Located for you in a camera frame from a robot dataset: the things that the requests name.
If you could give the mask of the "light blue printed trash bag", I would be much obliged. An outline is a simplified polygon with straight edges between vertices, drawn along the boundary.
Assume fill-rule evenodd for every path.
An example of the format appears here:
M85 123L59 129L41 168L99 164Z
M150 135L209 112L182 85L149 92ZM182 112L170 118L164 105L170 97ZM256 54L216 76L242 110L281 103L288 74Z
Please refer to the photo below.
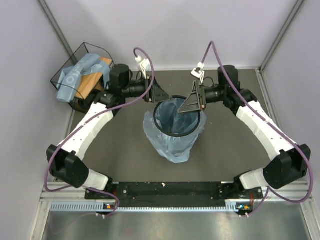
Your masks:
M113 61L98 54L87 53L74 66L62 69L56 83L56 98L70 103L74 98L85 100L92 90L103 90L110 81Z

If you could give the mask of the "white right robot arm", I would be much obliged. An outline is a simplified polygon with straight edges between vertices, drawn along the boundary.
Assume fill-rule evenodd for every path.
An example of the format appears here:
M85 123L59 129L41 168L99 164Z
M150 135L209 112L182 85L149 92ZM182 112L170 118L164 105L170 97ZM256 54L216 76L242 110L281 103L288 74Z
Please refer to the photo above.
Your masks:
M257 97L248 89L241 88L238 70L233 65L218 68L218 83L204 85L205 72L199 63L191 71L195 77L192 92L179 108L179 113L200 112L207 104L222 102L242 121L259 140L270 163L257 170L244 172L234 178L233 192L245 198L254 188L280 189L306 176L311 150L306 144L293 147L292 139L277 127L265 113Z

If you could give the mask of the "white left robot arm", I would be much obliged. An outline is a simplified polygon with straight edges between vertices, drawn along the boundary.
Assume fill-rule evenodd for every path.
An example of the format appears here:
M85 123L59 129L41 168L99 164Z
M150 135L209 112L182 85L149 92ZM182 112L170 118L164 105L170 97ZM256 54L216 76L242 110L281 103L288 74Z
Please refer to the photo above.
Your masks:
M136 80L132 77L127 65L112 67L106 88L103 91L94 90L85 101L88 109L84 118L59 145L52 144L47 149L47 176L51 175L69 187L96 189L97 194L105 199L113 194L111 178L89 169L83 162L89 146L119 110L128 106L127 99L143 99L147 103L172 99L154 75L141 71Z

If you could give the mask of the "dark blue trash bin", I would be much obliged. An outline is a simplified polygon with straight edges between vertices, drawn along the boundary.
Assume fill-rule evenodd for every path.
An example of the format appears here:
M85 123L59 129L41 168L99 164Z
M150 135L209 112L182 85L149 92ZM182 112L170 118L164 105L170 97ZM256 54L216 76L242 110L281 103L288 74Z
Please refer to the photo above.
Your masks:
M186 97L174 95L159 103L153 112L153 121L160 131L159 144L165 156L175 163L186 162L198 138L201 114L198 111L178 113Z

